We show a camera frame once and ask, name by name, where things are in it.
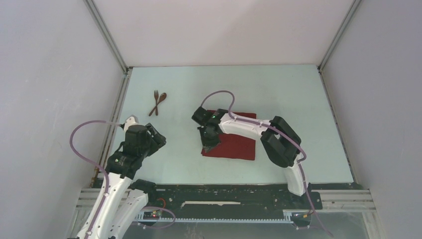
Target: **light blue table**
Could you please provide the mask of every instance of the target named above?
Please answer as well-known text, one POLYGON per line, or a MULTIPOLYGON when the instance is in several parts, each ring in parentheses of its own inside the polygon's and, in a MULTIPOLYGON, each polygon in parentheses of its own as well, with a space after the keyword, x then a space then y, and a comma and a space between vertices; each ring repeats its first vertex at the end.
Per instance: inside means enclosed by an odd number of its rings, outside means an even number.
MULTIPOLYGON (((312 183, 353 182, 350 168, 316 66, 201 66, 134 68, 120 121, 138 116, 167 138, 144 160, 136 178, 162 184, 286 183, 281 168, 256 143, 255 161, 202 157, 198 125, 191 120, 203 98, 217 90, 236 96, 233 111, 257 113, 259 119, 283 117, 302 139, 303 163, 312 183), (148 116, 154 90, 166 92, 159 116, 148 116)), ((227 109, 228 94, 208 99, 206 109, 227 109)), ((124 140, 118 130, 113 148, 124 140)))

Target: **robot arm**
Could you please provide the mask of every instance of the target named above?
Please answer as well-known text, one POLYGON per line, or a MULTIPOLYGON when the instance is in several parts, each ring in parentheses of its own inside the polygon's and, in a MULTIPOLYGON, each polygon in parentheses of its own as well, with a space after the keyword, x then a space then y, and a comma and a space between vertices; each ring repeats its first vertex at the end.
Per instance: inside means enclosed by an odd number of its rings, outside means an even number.
POLYGON ((305 193, 304 179, 298 166, 298 159, 302 155, 285 138, 280 137, 276 132, 263 125, 275 127, 297 144, 300 144, 301 139, 293 129, 279 116, 275 116, 272 120, 260 120, 236 114, 232 115, 234 119, 229 116, 227 110, 222 109, 212 113, 199 107, 195 111, 192 119, 200 125, 198 129, 205 152, 209 152, 220 143, 218 135, 221 133, 237 134, 254 140, 261 140, 269 159, 284 171, 289 191, 302 196, 305 193))
POLYGON ((121 239, 135 216, 148 203, 148 195, 142 190, 135 189, 129 192, 126 201, 117 212, 136 171, 142 166, 142 161, 164 146, 166 138, 150 123, 140 125, 135 116, 129 117, 121 126, 125 132, 125 141, 108 158, 105 168, 109 178, 108 192, 106 193, 106 180, 104 180, 100 195, 77 238, 121 239))

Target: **red cloth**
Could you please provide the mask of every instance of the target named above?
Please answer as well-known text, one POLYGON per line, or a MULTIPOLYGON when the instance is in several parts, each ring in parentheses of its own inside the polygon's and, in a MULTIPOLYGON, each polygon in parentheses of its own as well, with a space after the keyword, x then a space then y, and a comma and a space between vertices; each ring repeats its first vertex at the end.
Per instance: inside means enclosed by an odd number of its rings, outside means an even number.
MULTIPOLYGON (((256 119, 256 114, 253 113, 235 113, 240 116, 256 119)), ((205 157, 215 158, 238 158, 246 160, 255 160, 255 140, 239 136, 236 134, 220 134, 218 135, 221 143, 214 149, 205 153, 202 150, 201 154, 205 157)))

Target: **purple cable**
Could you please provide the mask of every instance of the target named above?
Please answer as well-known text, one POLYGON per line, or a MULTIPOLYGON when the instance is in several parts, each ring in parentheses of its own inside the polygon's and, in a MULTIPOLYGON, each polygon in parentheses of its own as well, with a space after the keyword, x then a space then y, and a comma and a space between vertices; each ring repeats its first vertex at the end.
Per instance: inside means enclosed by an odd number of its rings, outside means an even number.
MULTIPOLYGON (((75 149, 75 147, 73 146, 73 137, 75 136, 76 131, 78 131, 82 126, 85 126, 85 125, 90 124, 90 123, 106 123, 106 124, 111 124, 111 125, 120 125, 119 123, 108 122, 108 121, 105 121, 105 120, 91 120, 91 121, 87 121, 85 123, 82 123, 82 124, 78 125, 78 127, 76 127, 72 131, 72 134, 70 135, 69 143, 70 143, 70 148, 72 149, 72 151, 77 156, 79 156, 81 159, 83 159, 84 161, 86 161, 86 162, 94 165, 95 167, 97 167, 101 171, 101 173, 104 174, 104 178, 105 178, 105 191, 104 191, 104 195, 101 198, 100 204, 99 204, 97 210, 95 211, 95 214, 94 214, 94 216, 93 216, 93 218, 91 220, 91 224, 89 225, 88 230, 87 230, 88 232, 90 232, 92 230, 92 228, 94 226, 94 223, 95 223, 95 221, 96 221, 96 219, 98 217, 98 214, 100 213, 101 208, 103 207, 104 201, 106 200, 105 194, 108 193, 108 186, 109 186, 109 178, 108 178, 108 174, 107 174, 106 170, 103 167, 101 167, 101 165, 97 164, 97 162, 92 161, 92 160, 86 158, 85 156, 83 156, 82 154, 80 154, 75 149)), ((89 237, 89 235, 88 234, 85 234, 85 239, 87 239, 88 237, 89 237)))
MULTIPOLYGON (((232 92, 230 92, 230 91, 226 91, 226 90, 222 90, 222 91, 216 91, 216 92, 213 92, 213 93, 211 93, 211 94, 209 94, 207 97, 205 97, 205 99, 202 101, 202 103, 201 103, 201 107, 202 107, 202 105, 204 105, 204 103, 205 103, 205 101, 209 98, 209 97, 211 97, 211 96, 213 96, 213 95, 215 95, 215 94, 218 94, 218 93, 229 93, 231 96, 232 96, 232 98, 233 98, 233 100, 231 101, 231 104, 230 104, 230 106, 228 107, 228 115, 230 116, 230 118, 232 118, 232 119, 234 119, 234 120, 238 120, 238 121, 242 121, 242 122, 246 122, 246 123, 252 123, 252 124, 255 124, 255 125, 260 125, 258 122, 255 122, 255 121, 252 121, 252 120, 248 120, 248 119, 243 119, 243 118, 235 118, 234 116, 233 116, 233 114, 232 114, 232 112, 231 112, 231 107, 234 105, 234 94, 232 93, 232 92)), ((334 237, 334 235, 324 226, 324 224, 322 223, 322 221, 321 221, 321 219, 319 218, 319 216, 318 216, 318 213, 316 212, 316 210, 315 210, 315 206, 314 206, 314 204, 312 203, 312 199, 311 199, 311 196, 310 196, 310 194, 309 194, 309 191, 308 191, 308 186, 306 185, 306 180, 305 180, 305 172, 304 172, 304 170, 303 170, 303 167, 302 167, 302 165, 300 164, 302 161, 304 161, 305 159, 306 159, 306 153, 305 153, 305 151, 294 141, 294 140, 292 140, 290 137, 288 137, 285 133, 283 133, 283 132, 281 132, 280 130, 278 130, 278 129, 276 129, 275 127, 272 127, 271 125, 268 125, 268 124, 262 124, 262 126, 264 126, 264 127, 266 127, 266 128, 269 128, 269 129, 271 129, 271 130, 273 130, 273 131, 275 131, 276 133, 278 133, 280 136, 282 136, 282 137, 284 137, 285 139, 287 139, 287 141, 289 141, 294 147, 296 147, 299 151, 300 151, 300 153, 302 153, 302 155, 303 155, 303 158, 301 158, 301 159, 298 159, 298 166, 299 166, 299 170, 301 171, 301 175, 302 175, 302 178, 303 178, 303 184, 304 184, 304 187, 305 187, 305 193, 306 193, 306 196, 307 196, 307 198, 308 198, 308 201, 309 201, 309 204, 311 205, 311 209, 313 210, 313 212, 314 212, 314 214, 315 214, 315 217, 316 217, 316 219, 318 219, 318 221, 319 221, 319 223, 321 224, 321 227, 322 227, 322 229, 330 236, 330 237, 334 237)))
POLYGON ((172 215, 172 217, 173 217, 173 220, 171 221, 171 223, 169 223, 169 224, 167 224, 167 225, 165 225, 165 226, 162 226, 162 227, 152 227, 152 226, 147 226, 147 225, 144 225, 144 224, 142 224, 142 223, 132 223, 132 225, 139 225, 139 224, 141 224, 142 226, 144 226, 144 227, 146 227, 146 228, 151 228, 151 229, 164 229, 164 228, 168 228, 168 227, 170 227, 171 225, 173 225, 175 222, 176 222, 176 215, 174 215, 174 213, 172 212, 172 211, 170 211, 170 210, 168 210, 168 209, 165 209, 165 208, 159 208, 159 207, 144 207, 144 208, 142 208, 142 210, 145 210, 145 209, 154 209, 154 210, 161 210, 161 211, 164 211, 164 212, 168 212, 170 215, 172 215))

